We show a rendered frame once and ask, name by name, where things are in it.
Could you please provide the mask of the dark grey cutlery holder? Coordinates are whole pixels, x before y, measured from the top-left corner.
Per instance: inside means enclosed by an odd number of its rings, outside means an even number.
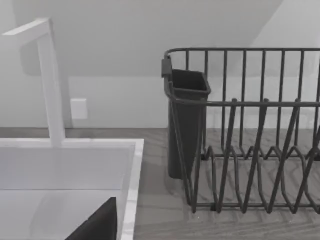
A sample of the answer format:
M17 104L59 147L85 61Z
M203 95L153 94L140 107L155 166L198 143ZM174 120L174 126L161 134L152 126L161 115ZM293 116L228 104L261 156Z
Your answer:
M174 95L180 99L208 99L211 87L204 73L200 71L173 69L172 82ZM200 108L197 105L176 105L179 129L181 133L182 152L187 176L190 176L196 155ZM168 175L181 179L179 152L172 111L168 110Z

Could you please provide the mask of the white sink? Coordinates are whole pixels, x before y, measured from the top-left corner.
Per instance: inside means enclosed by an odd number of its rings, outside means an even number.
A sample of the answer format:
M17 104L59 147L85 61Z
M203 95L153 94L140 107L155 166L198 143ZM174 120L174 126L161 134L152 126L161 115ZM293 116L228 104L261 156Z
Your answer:
M134 240L144 143L67 138L61 147L0 147L0 240L65 240L110 197L116 240Z

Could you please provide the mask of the white wall socket plate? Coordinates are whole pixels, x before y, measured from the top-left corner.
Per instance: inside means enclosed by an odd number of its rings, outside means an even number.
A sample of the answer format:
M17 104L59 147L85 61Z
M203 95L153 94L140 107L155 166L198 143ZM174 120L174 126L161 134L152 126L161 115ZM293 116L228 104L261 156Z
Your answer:
M70 109L73 120L85 120L88 118L86 98L72 98L70 100Z

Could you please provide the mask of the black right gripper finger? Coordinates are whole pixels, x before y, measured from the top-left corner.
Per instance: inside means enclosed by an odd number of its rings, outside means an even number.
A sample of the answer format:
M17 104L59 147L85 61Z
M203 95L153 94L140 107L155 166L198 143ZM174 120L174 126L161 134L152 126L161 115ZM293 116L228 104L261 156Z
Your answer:
M65 240L117 240L117 198L110 197Z

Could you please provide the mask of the tall white tap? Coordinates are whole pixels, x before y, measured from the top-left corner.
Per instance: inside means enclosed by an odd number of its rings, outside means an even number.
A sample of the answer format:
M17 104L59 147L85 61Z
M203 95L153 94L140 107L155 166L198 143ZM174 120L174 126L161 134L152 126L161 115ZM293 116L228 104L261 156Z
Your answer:
M0 49L18 48L36 41L48 123L48 138L0 138L0 148L60 148L66 139L60 76L50 18L11 29L0 36Z

